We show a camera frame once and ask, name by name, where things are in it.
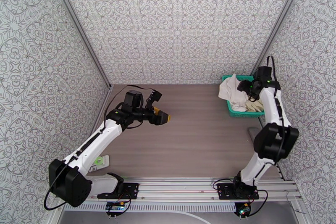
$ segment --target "floor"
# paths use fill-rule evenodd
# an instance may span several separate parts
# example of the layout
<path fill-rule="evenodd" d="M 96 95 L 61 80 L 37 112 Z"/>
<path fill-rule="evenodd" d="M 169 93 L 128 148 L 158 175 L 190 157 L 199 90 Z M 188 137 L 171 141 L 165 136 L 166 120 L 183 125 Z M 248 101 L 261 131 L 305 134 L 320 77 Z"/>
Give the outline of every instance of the floor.
<path fill-rule="evenodd" d="M 259 208 L 258 203 L 252 204 L 252 212 Z M 297 224 L 296 218 L 288 202 L 268 202 L 256 215 L 247 220 L 240 220 L 233 213 L 194 213 L 211 224 Z M 190 216 L 178 213 L 125 213 L 116 220 L 108 219 L 101 212 L 63 213 L 59 224 L 202 224 L 203 222 Z"/>
<path fill-rule="evenodd" d="M 123 85 L 115 85 L 114 96 Z M 218 85 L 150 85 L 162 93 L 153 104 L 171 115 L 162 126 L 144 122 L 126 130 L 102 155 L 110 166 L 91 175 L 114 172 L 124 177 L 233 177 L 253 155 L 247 128 L 260 127 L 258 119 L 231 118 Z M 120 93 L 111 110 L 123 101 Z M 142 90 L 144 99 L 150 90 Z M 279 177 L 271 167 L 264 177 Z"/>

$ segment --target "gray patterned wall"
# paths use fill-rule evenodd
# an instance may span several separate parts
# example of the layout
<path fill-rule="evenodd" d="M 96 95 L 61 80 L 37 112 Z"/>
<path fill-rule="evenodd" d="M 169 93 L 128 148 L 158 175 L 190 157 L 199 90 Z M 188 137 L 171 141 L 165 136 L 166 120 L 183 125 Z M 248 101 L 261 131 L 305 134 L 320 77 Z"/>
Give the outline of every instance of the gray patterned wall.
<path fill-rule="evenodd" d="M 284 0 L 71 0 L 111 83 L 249 74 Z"/>
<path fill-rule="evenodd" d="M 60 0 L 0 0 L 0 223 L 44 223 L 47 165 L 90 132 L 107 87 Z"/>
<path fill-rule="evenodd" d="M 300 137 L 281 167 L 314 223 L 336 223 L 336 0 L 297 0 L 268 54 Z"/>

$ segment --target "plastic basket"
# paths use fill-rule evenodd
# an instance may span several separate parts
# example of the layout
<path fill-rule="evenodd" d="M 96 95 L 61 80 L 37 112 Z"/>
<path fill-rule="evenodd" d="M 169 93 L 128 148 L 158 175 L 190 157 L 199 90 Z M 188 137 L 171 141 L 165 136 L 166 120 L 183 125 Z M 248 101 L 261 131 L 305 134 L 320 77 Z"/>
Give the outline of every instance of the plastic basket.
<path fill-rule="evenodd" d="M 222 81 L 224 81 L 225 79 L 232 77 L 232 75 L 227 75 L 227 76 L 223 76 L 222 77 Z M 239 81 L 242 80 L 248 80 L 248 81 L 253 81 L 253 76 L 243 76 L 243 75 L 236 75 L 236 78 Z M 265 112 L 240 112 L 240 111 L 234 111 L 231 108 L 231 104 L 229 101 L 226 101 L 226 103 L 228 104 L 228 111 L 229 111 L 229 115 L 230 117 L 234 117 L 234 118 L 257 118 L 260 117 L 262 115 L 265 114 Z"/>

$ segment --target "white cable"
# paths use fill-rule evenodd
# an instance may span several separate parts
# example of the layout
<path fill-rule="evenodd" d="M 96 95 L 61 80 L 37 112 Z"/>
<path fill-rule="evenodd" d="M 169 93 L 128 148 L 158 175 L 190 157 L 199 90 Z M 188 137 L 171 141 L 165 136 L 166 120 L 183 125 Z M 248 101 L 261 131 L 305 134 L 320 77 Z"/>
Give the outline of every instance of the white cable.
<path fill-rule="evenodd" d="M 207 220 L 197 216 L 197 215 L 194 215 L 194 214 L 191 214 L 191 213 L 186 213 L 184 211 L 169 211 L 169 213 L 179 213 L 179 214 L 184 214 L 184 215 L 187 215 L 187 216 L 190 216 L 190 217 L 193 217 L 195 219 L 198 219 L 206 224 L 211 224 L 210 222 L 208 222 Z"/>

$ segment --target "black mounting plate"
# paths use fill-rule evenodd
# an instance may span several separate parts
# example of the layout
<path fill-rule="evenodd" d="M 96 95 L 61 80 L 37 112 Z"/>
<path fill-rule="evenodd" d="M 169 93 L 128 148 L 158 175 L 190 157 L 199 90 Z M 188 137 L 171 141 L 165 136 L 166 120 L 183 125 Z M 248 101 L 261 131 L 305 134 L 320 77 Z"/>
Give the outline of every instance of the black mounting plate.
<path fill-rule="evenodd" d="M 258 191 L 254 191 L 253 195 L 235 195 L 233 183 L 217 183 L 217 191 L 220 200 L 249 200 L 259 199 Z"/>
<path fill-rule="evenodd" d="M 103 193 L 97 195 L 99 199 L 129 199 L 129 195 L 131 199 L 136 199 L 139 191 L 139 183 L 127 183 L 123 184 L 122 196 L 118 196 L 116 193 Z"/>

